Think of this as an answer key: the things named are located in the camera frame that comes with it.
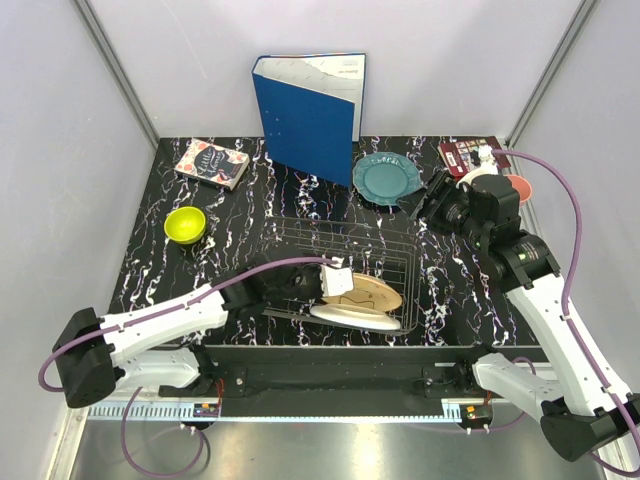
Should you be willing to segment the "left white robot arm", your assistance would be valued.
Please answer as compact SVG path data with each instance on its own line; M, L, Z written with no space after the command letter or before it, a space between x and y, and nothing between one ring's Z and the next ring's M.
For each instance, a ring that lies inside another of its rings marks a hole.
M92 307L81 309L54 342L38 383L62 393L72 409L93 405L130 376L129 360L183 335L221 328L233 315L260 313L267 303L289 297L287 289L301 286L307 273L321 288L322 269L331 264L320 257L276 260L144 309L103 317Z

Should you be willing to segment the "teal plate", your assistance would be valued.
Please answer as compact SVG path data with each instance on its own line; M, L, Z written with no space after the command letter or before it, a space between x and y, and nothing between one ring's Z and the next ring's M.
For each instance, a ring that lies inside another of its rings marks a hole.
M378 152L359 159L352 171L357 192L378 206L396 206L397 199L419 190L420 171L407 157Z

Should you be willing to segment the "beige plate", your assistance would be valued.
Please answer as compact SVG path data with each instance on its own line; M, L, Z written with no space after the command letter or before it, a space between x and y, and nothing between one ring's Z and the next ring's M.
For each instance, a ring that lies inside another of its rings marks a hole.
M355 305L390 312L403 304L402 296L379 278L353 274L354 288L339 296L323 297L327 304Z

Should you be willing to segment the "floral cover book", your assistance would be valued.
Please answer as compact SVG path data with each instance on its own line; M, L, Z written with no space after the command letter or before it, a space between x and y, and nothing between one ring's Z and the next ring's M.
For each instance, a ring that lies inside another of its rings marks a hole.
M192 138L174 170L188 178L234 190L250 157L240 151Z

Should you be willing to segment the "yellow-green bowl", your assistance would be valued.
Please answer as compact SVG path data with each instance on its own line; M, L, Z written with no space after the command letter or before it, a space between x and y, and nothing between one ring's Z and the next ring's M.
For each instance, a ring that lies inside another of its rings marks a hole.
M164 221L164 233L177 244L191 245L203 237L206 225L207 219L202 210L185 206L169 213Z

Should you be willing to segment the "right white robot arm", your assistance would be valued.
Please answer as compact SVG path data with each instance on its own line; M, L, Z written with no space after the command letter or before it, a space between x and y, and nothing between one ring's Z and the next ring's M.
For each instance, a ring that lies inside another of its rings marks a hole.
M454 384L482 390L537 420L544 437L573 462L639 427L639 396L610 368L568 299L568 285L547 244L521 227L520 197L501 175L458 187L446 171L398 199L412 219L475 248L482 269L525 318L555 373L548 381L481 345L457 361Z

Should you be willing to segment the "blue binder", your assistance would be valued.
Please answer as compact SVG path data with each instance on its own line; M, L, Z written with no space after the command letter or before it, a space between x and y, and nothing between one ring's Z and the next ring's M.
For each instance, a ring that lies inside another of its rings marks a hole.
M351 186L366 60L363 52L258 57L252 78L273 161Z

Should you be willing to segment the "dark red card box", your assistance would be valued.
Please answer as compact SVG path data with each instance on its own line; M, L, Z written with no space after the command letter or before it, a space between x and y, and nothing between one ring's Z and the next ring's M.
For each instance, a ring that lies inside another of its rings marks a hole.
M509 169L511 163L506 155L497 155L494 150L501 150L502 147L496 137L481 137L470 140L455 140L441 143L438 146L440 157L455 180L461 180L467 173L479 165L476 151L481 145L490 145L495 157L500 173Z

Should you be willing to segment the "tall pink cup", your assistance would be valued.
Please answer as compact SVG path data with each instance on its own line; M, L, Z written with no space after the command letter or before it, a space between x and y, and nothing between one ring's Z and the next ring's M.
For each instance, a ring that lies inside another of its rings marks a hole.
M512 187L518 192L519 204L523 206L532 197L533 190L531 184L524 177L519 175L507 174L506 178L511 182Z

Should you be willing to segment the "white plate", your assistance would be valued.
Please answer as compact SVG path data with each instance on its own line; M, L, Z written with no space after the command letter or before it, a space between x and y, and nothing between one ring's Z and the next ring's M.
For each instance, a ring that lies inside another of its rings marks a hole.
M314 305L310 313L322 320L363 330L398 330L400 322L375 309L345 304Z

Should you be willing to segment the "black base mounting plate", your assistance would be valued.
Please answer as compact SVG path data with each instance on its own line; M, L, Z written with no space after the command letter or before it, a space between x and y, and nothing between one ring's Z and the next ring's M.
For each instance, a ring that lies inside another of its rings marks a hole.
M479 397L461 385L456 365L474 354L501 353L524 357L539 366L547 361L539 347L244 347L196 349L204 376L186 388L163 385L162 397L213 395L218 385L224 398L248 398L264 391L400 391L419 397Z

